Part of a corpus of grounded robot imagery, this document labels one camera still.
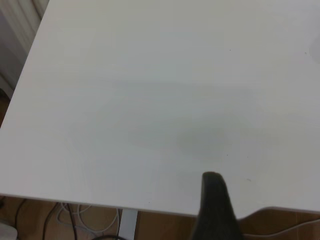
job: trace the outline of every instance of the white table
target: white table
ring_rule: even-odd
[[[50,0],[0,130],[0,193],[238,218],[320,211],[320,2]]]

